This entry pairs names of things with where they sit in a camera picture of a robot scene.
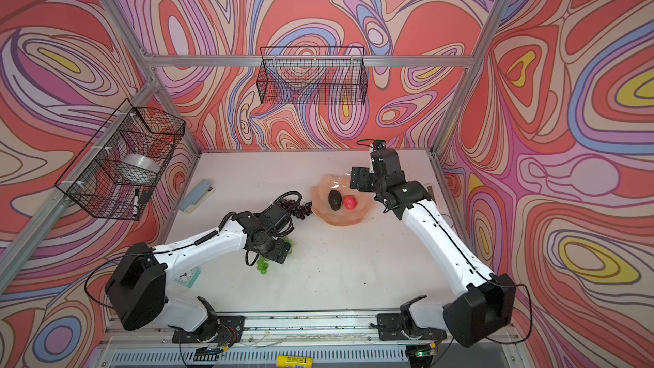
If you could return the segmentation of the silver tape roll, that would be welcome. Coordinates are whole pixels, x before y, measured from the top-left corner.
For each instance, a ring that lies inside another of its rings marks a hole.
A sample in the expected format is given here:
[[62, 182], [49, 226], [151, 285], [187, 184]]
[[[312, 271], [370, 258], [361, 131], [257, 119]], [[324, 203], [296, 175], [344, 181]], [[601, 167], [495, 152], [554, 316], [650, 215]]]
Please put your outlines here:
[[136, 177], [137, 175], [151, 175], [159, 172], [159, 165], [147, 156], [130, 153], [126, 155], [121, 163], [122, 174], [125, 177]]

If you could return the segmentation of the green grape bunch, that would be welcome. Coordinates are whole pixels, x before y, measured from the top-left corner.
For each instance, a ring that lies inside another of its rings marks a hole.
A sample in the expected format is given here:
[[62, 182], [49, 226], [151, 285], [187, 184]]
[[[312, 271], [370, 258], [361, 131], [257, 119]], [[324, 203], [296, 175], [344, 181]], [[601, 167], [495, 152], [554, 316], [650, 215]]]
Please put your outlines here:
[[293, 251], [294, 242], [289, 238], [276, 240], [274, 248], [265, 255], [259, 255], [256, 269], [260, 274], [267, 274], [273, 264], [282, 265]]

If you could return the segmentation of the pink scalloped fruit bowl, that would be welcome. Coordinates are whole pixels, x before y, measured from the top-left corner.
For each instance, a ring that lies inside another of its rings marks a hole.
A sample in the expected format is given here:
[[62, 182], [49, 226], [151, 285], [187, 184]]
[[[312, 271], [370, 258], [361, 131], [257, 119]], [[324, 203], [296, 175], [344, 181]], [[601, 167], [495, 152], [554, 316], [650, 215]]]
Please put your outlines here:
[[375, 206], [371, 194], [350, 187], [351, 177], [324, 175], [310, 189], [312, 211], [318, 219], [336, 227], [348, 227], [362, 223]]

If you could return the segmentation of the dark purple grape bunch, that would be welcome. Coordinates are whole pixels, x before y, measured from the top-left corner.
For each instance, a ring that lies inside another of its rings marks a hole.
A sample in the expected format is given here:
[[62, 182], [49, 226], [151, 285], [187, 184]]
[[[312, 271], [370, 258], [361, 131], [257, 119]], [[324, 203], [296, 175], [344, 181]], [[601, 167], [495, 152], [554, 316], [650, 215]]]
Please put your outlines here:
[[293, 199], [283, 199], [281, 205], [291, 216], [299, 220], [305, 220], [313, 214], [311, 202], [301, 203]]

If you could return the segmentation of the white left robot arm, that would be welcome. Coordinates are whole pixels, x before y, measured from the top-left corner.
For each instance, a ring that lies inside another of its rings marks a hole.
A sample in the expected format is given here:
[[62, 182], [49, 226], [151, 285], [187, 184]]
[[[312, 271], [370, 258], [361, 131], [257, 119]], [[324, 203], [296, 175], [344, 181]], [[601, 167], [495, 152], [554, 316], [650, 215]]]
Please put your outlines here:
[[168, 286], [186, 272], [240, 250], [282, 264], [291, 249], [284, 237], [293, 230], [291, 214], [279, 203], [258, 213], [229, 212], [217, 227], [185, 240], [155, 247], [132, 245], [105, 293], [126, 331], [157, 324], [207, 342], [221, 327], [216, 310], [202, 296], [177, 296]]

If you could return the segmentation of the red strawberry fruit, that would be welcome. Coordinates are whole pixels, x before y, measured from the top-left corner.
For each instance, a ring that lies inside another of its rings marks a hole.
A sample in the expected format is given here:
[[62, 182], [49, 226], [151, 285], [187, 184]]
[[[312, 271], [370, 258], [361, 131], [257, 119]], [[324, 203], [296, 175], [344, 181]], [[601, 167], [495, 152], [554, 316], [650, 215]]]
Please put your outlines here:
[[345, 207], [346, 210], [353, 211], [354, 209], [357, 208], [358, 201], [356, 197], [352, 195], [348, 195], [342, 198], [342, 205]]

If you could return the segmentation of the yellow label tag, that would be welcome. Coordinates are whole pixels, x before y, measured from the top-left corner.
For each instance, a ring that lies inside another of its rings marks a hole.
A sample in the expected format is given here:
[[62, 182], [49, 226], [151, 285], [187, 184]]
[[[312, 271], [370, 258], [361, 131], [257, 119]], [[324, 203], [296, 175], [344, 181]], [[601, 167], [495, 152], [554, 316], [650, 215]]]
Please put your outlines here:
[[279, 368], [312, 368], [313, 360], [307, 357], [280, 355], [276, 359], [276, 366]]

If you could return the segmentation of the light blue stapler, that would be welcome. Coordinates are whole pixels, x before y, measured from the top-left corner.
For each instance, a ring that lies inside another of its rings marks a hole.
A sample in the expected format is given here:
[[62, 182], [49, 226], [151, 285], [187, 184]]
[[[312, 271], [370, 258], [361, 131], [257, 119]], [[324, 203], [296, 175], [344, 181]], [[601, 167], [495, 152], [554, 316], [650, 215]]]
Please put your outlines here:
[[193, 213], [214, 191], [215, 188], [210, 181], [202, 180], [182, 199], [179, 211], [185, 214]]

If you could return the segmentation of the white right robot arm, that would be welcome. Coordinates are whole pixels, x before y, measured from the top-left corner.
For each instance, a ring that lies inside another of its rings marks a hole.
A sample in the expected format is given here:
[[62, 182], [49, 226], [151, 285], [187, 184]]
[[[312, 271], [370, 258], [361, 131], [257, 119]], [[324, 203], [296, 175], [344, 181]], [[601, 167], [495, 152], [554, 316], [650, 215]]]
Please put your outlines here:
[[514, 281], [507, 274], [496, 274], [473, 254], [444, 220], [426, 187], [406, 180], [393, 148], [383, 140], [361, 143], [370, 150], [371, 165], [352, 168], [351, 189], [374, 194], [387, 212], [417, 235], [455, 297], [447, 304], [425, 296], [409, 303], [410, 323], [419, 329], [447, 331], [465, 348], [509, 325], [517, 291]]

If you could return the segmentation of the dark avocado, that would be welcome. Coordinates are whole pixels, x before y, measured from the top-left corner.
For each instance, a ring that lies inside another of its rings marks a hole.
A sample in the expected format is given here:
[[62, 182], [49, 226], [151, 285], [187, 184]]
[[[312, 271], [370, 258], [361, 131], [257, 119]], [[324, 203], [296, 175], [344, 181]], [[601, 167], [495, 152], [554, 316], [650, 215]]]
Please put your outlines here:
[[337, 189], [331, 189], [328, 194], [328, 204], [332, 211], [339, 211], [342, 207], [342, 194]]

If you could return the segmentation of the black marker pen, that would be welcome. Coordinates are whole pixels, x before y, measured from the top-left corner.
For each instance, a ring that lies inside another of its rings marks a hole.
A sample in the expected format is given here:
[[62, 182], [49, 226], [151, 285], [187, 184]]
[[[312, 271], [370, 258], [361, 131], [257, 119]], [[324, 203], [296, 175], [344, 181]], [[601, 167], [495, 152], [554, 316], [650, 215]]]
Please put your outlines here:
[[133, 217], [135, 219], [139, 217], [139, 213], [140, 213], [140, 204], [139, 204], [140, 195], [141, 195], [140, 189], [136, 188], [134, 193], [134, 199], [133, 199]]

